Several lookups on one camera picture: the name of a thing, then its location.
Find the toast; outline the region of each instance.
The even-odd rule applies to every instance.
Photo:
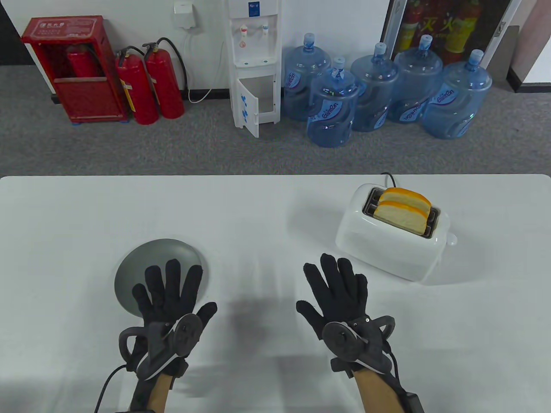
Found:
[[[417,235],[425,233],[426,221],[429,218],[428,213],[418,208],[394,201],[379,202],[373,216]]]
[[[389,188],[383,192],[383,195],[381,195],[381,198],[379,199],[380,203],[386,201],[397,202],[412,208],[417,208],[423,214],[429,216],[431,207],[430,202],[417,192],[404,188]]]

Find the water bottle cap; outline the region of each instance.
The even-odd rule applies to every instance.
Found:
[[[484,57],[484,52],[480,49],[474,49],[469,56],[469,63],[473,66],[480,64],[480,61]]]
[[[344,69],[344,62],[345,61],[346,60],[342,56],[336,57],[335,60],[333,61],[333,67],[335,69]]]
[[[384,55],[386,53],[386,45],[383,42],[375,44],[375,56]]]
[[[313,33],[306,33],[304,35],[304,47],[307,49],[311,49],[314,47],[314,34]]]
[[[421,36],[421,40],[419,41],[419,50],[428,50],[432,42],[433,37],[431,35]]]

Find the fire hose cabinet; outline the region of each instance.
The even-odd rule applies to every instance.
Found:
[[[30,44],[73,123],[126,122],[125,92],[102,16],[32,18]]]

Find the gray carpet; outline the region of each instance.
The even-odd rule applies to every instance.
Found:
[[[545,173],[551,175],[551,94],[495,86],[469,132],[441,141],[387,122],[323,149],[283,118],[261,138],[234,127],[228,100],[186,104],[175,121],[74,127],[32,66],[0,67],[1,175],[272,173]]]

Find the white table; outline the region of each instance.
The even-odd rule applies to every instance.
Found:
[[[361,411],[355,383],[295,313],[302,274],[353,192],[382,176],[6,177],[0,180],[0,411],[90,413],[139,319],[114,274],[138,245],[172,237],[207,262],[219,312],[167,412]],[[427,413],[543,412],[551,405],[551,180],[543,175],[397,176],[445,209],[458,245],[430,285],[357,260],[368,314],[390,314],[406,389]],[[125,410],[112,380],[102,412]]]

